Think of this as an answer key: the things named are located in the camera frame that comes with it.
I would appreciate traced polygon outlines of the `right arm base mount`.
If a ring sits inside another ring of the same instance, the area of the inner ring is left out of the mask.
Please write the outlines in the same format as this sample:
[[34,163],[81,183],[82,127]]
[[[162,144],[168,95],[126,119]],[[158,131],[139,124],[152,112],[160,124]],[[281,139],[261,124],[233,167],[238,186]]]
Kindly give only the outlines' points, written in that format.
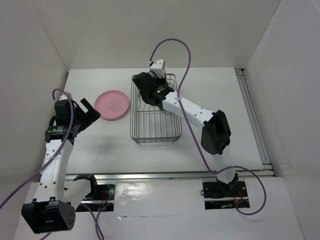
[[231,192],[223,192],[215,181],[203,182],[200,194],[204,197],[206,210],[250,208],[248,192],[244,181],[238,181]]

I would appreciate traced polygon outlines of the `pink plastic plate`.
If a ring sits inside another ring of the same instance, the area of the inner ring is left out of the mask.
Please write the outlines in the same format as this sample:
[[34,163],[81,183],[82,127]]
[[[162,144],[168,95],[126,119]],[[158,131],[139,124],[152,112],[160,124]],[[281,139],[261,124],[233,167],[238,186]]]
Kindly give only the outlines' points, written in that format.
[[129,97],[119,90],[109,90],[100,94],[94,103],[94,108],[105,120],[121,118],[129,109]]

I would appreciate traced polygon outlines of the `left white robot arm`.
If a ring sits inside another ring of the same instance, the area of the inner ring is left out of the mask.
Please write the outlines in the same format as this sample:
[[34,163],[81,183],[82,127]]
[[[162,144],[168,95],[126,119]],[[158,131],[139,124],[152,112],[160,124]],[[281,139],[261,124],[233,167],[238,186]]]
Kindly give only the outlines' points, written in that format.
[[82,200],[92,200],[99,193],[93,174],[77,175],[69,185],[65,185],[75,138],[101,116],[85,98],[80,102],[87,111],[66,97],[61,97],[54,104],[55,115],[45,132],[44,169],[40,172],[32,201],[23,204],[21,209],[22,217],[34,234],[70,231]]

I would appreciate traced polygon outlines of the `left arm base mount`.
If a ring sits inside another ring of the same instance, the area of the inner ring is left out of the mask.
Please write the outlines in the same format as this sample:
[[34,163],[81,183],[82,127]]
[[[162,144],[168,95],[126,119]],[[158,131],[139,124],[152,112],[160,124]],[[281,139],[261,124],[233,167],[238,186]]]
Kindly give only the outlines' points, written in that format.
[[77,175],[74,182],[87,180],[90,183],[90,192],[81,200],[81,204],[89,207],[93,212],[113,212],[115,199],[115,184],[101,183],[98,184],[93,174]]

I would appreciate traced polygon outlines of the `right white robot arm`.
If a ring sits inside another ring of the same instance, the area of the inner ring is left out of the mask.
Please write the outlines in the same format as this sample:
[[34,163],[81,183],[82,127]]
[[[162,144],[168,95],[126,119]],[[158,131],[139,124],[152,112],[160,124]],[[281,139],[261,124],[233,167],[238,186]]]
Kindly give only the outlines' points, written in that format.
[[201,132],[200,143],[196,145],[212,156],[218,164],[218,190],[223,196],[230,196],[236,189],[238,175],[231,168],[230,136],[231,130],[226,114],[218,110],[202,108],[178,95],[165,78],[155,78],[147,72],[132,77],[143,102],[161,110],[184,117],[189,127]]

